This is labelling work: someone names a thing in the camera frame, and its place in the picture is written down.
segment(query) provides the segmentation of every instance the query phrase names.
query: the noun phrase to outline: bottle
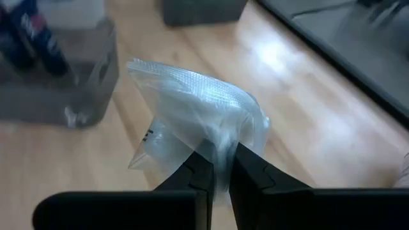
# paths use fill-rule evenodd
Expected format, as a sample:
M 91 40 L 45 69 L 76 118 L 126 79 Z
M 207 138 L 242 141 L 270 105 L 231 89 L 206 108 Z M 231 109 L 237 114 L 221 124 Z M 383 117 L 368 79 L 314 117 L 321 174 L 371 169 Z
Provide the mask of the bottle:
M 56 77 L 68 72 L 68 64 L 58 47 L 36 0 L 2 0 L 12 24 L 27 38 L 45 69 Z
M 0 51 L 4 58 L 18 70 L 28 70 L 34 59 L 20 39 L 4 9 L 0 7 Z

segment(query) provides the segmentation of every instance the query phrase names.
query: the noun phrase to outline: wooden floor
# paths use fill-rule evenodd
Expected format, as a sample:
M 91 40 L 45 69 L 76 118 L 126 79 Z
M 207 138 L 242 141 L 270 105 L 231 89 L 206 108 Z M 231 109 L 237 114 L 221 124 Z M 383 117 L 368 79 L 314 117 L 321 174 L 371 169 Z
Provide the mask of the wooden floor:
M 121 77 L 104 120 L 88 130 L 0 124 L 0 223 L 29 229 L 31 213 L 67 190 L 149 190 L 128 170 L 152 115 L 125 63 L 188 68 L 252 93 L 271 119 L 266 159 L 314 187 L 390 187 L 409 135 L 277 20 L 250 1 L 238 23 L 171 29 L 153 0 L 108 0 Z M 213 229 L 235 229 L 228 206 Z

